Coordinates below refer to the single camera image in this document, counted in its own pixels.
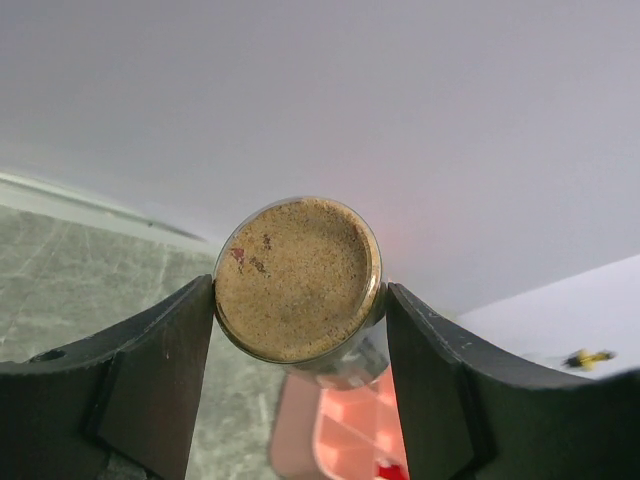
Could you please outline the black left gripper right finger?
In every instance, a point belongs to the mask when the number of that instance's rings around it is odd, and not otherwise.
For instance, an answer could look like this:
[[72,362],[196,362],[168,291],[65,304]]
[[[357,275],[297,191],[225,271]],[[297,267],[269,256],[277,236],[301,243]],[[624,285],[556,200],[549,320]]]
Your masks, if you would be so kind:
[[635,479],[639,374],[591,380],[511,353],[391,284],[387,335],[413,479]]

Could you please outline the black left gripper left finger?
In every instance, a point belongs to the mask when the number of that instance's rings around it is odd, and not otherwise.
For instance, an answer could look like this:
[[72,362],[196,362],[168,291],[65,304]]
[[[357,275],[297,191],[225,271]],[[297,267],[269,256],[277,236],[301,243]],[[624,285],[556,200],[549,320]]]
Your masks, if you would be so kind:
[[2,363],[2,478],[98,479],[116,457],[154,479],[184,478],[213,300],[202,275],[93,335]]

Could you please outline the black cap brown powder bottle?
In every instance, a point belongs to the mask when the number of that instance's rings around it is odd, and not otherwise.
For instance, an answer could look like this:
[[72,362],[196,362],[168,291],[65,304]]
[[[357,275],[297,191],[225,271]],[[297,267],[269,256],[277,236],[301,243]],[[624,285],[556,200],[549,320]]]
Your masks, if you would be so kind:
[[246,354],[328,389],[389,367],[387,284],[375,235],[346,205],[277,201],[245,219],[214,270],[215,317]]

